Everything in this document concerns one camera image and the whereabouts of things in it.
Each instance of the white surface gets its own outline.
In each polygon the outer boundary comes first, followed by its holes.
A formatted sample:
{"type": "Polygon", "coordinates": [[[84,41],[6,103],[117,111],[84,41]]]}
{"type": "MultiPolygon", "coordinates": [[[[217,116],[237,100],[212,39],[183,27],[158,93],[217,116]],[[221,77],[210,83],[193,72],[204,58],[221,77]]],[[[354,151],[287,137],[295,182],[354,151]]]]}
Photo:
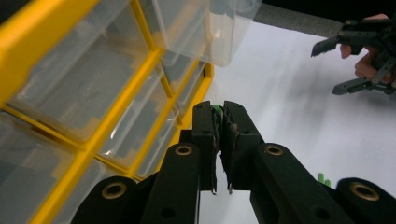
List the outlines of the white surface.
{"type": "MultiPolygon", "coordinates": [[[[265,142],[287,147],[316,177],[358,177],[396,196],[396,94],[333,95],[355,78],[361,56],[342,60],[339,48],[311,58],[324,37],[253,22],[231,64],[215,69],[205,99],[243,105],[265,142]]],[[[202,193],[200,223],[257,223],[248,192],[228,195],[218,162],[218,195],[202,193]]]]}

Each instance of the black mechanical part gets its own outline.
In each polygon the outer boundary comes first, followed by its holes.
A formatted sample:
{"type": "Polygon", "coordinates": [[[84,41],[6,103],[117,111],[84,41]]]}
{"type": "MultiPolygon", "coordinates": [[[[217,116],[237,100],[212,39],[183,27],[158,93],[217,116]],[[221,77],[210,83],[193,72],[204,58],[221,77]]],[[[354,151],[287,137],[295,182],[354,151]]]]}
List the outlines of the black mechanical part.
{"type": "Polygon", "coordinates": [[[226,101],[224,113],[213,109],[209,102],[194,108],[192,130],[183,130],[180,143],[168,148],[159,173],[138,184],[120,176],[105,179],[80,205],[73,223],[198,223],[200,191],[207,190],[201,189],[201,179],[210,187],[213,178],[207,175],[215,170],[201,165],[216,165],[217,148],[231,187],[250,190],[259,223],[396,220],[396,200],[379,186],[358,178],[342,179],[336,189],[322,185],[286,147],[264,143],[244,107],[226,101]],[[200,140],[210,146],[191,143],[200,140]]]}
{"type": "Polygon", "coordinates": [[[393,223],[396,200],[379,186],[359,178],[338,182],[336,200],[356,223],[393,223]]]}
{"type": "Polygon", "coordinates": [[[192,144],[169,147],[141,223],[198,223],[200,153],[192,144]]]}
{"type": "Polygon", "coordinates": [[[275,219],[273,223],[353,223],[287,148],[278,144],[261,145],[255,165],[262,183],[258,190],[268,191],[256,194],[254,189],[251,193],[257,217],[275,219]],[[272,209],[279,216],[268,214],[268,206],[258,205],[258,200],[275,205],[276,209],[272,209]]]}
{"type": "Polygon", "coordinates": [[[123,176],[102,180],[79,206],[72,223],[139,223],[154,180],[155,175],[139,185],[123,176]]]}
{"type": "Polygon", "coordinates": [[[337,44],[352,47],[352,55],[361,53],[363,47],[377,50],[373,67],[378,70],[369,79],[356,78],[339,85],[332,90],[333,94],[341,95],[361,90],[377,90],[392,94],[396,90],[396,82],[382,83],[387,74],[391,74],[396,65],[396,16],[392,20],[361,20],[346,21],[336,36],[318,42],[312,49],[311,56],[335,49],[337,44]]]}
{"type": "Polygon", "coordinates": [[[332,89],[332,94],[342,95],[345,93],[353,93],[362,90],[378,90],[384,92],[385,94],[392,94],[396,91],[396,89],[392,88],[392,86],[390,86],[389,84],[378,83],[376,85],[373,85],[373,83],[366,77],[359,77],[335,85],[332,89]]]}
{"type": "Polygon", "coordinates": [[[201,149],[201,190],[216,192],[216,156],[219,152],[219,131],[212,116],[208,101],[196,105],[192,110],[190,143],[201,149]]]}
{"type": "Polygon", "coordinates": [[[225,101],[223,117],[220,157],[227,175],[227,189],[251,190],[256,176],[254,152],[263,143],[262,136],[239,104],[225,101]]]}

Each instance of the dark background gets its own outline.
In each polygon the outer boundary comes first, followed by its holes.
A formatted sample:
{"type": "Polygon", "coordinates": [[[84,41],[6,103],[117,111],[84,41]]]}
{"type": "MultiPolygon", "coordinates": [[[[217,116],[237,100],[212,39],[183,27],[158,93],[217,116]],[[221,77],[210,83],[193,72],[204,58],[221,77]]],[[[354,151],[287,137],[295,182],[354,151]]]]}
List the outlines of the dark background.
{"type": "Polygon", "coordinates": [[[384,13],[392,17],[396,12],[396,0],[263,0],[265,4],[306,13],[330,20],[344,22],[384,13]]]}

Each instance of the transparent bin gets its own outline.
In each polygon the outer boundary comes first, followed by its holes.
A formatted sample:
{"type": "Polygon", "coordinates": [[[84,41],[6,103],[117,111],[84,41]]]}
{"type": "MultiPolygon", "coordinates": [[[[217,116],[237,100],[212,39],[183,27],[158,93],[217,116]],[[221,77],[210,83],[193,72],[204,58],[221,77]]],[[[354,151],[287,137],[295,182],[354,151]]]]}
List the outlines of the transparent bin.
{"type": "Polygon", "coordinates": [[[79,180],[75,189],[64,203],[53,223],[71,223],[78,207],[88,196],[93,187],[100,181],[114,175],[119,175],[116,171],[109,169],[103,163],[93,160],[84,176],[79,180]]]}
{"type": "Polygon", "coordinates": [[[129,167],[134,162],[135,156],[167,103],[167,96],[161,84],[162,76],[163,70],[157,66],[126,108],[98,152],[99,155],[123,167],[129,167]]]}
{"type": "Polygon", "coordinates": [[[27,223],[74,154],[0,113],[0,223],[27,223]]]}
{"type": "Polygon", "coordinates": [[[229,64],[261,0],[152,0],[162,48],[218,66],[229,64]]]}
{"type": "Polygon", "coordinates": [[[163,63],[163,71],[165,72],[172,92],[177,92],[184,77],[189,73],[194,61],[195,60],[192,58],[181,55],[173,65],[167,66],[166,63],[163,63]]]}
{"type": "Polygon", "coordinates": [[[189,108],[191,100],[194,96],[194,93],[196,93],[202,81],[204,80],[204,67],[204,62],[198,63],[197,67],[193,71],[193,74],[191,75],[189,82],[177,99],[177,106],[181,116],[184,116],[186,114],[187,109],[189,108]]]}
{"type": "Polygon", "coordinates": [[[33,68],[8,103],[88,139],[149,50],[129,0],[102,0],[33,68]]]}
{"type": "Polygon", "coordinates": [[[155,173],[157,166],[160,164],[163,155],[168,148],[169,142],[177,130],[177,116],[178,112],[171,111],[169,116],[160,130],[157,139],[151,145],[148,154],[143,162],[140,164],[136,174],[140,177],[146,178],[155,173]]]}
{"type": "Polygon", "coordinates": [[[157,17],[155,15],[152,0],[139,0],[139,3],[151,32],[151,37],[154,39],[161,37],[160,25],[158,24],[157,17]]]}

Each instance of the human finger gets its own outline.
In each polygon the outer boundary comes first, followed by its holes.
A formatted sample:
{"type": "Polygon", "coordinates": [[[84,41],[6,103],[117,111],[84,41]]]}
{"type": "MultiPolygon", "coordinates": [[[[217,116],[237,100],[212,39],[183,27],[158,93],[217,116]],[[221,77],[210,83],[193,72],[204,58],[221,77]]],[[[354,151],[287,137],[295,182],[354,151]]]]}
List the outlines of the human finger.
{"type": "Polygon", "coordinates": [[[392,77],[391,73],[388,73],[383,79],[382,82],[389,84],[390,82],[392,82],[394,80],[394,77],[392,77]]]}
{"type": "Polygon", "coordinates": [[[377,15],[374,15],[371,17],[366,17],[364,19],[366,19],[366,20],[382,20],[382,19],[387,19],[387,18],[388,18],[387,15],[380,13],[380,14],[377,14],[377,15]]]}
{"type": "Polygon", "coordinates": [[[377,70],[371,66],[372,56],[370,53],[364,55],[356,64],[355,64],[355,74],[358,77],[367,77],[372,79],[374,75],[377,73],[377,70]]]}
{"type": "Polygon", "coordinates": [[[342,59],[349,57],[352,53],[352,47],[350,47],[349,45],[341,45],[340,50],[342,59]]]}
{"type": "Polygon", "coordinates": [[[364,48],[368,50],[368,53],[370,54],[372,59],[375,58],[376,55],[378,55],[378,50],[375,49],[374,47],[364,46],[364,48]]]}

